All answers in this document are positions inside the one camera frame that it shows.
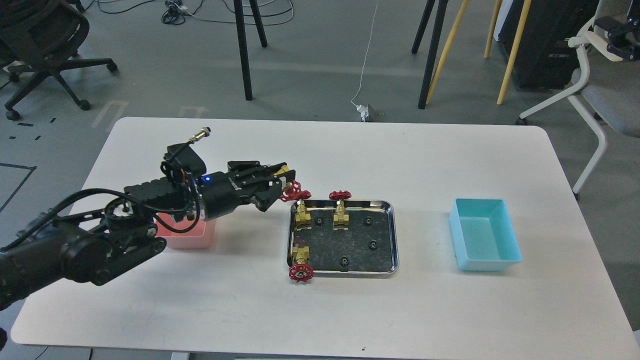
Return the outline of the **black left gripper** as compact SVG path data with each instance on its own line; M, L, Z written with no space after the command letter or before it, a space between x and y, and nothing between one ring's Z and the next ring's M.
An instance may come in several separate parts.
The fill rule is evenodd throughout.
M266 212L279 200L284 179L290 178L286 162L262 165L258 161L229 161L227 172L201 176L198 192L204 211L204 221L231 214L241 205L254 204Z

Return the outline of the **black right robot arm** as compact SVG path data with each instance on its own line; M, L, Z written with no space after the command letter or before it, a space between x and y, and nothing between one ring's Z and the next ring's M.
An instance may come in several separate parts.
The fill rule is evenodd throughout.
M595 19L594 25L605 31L608 52L623 60L639 59L639 16L628 16L625 23L604 16Z

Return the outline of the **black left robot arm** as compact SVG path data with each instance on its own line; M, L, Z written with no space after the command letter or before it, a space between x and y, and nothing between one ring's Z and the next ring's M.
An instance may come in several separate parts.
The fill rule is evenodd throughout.
M296 173L285 162L229 161L227 172L206 174L191 146L210 131L204 127L186 142L168 146L160 164L162 178L122 192L78 191L18 232L1 249L1 308L61 279L105 285L159 255L167 240L158 228L180 231L160 214L190 220L185 233L242 205L265 212L294 182Z

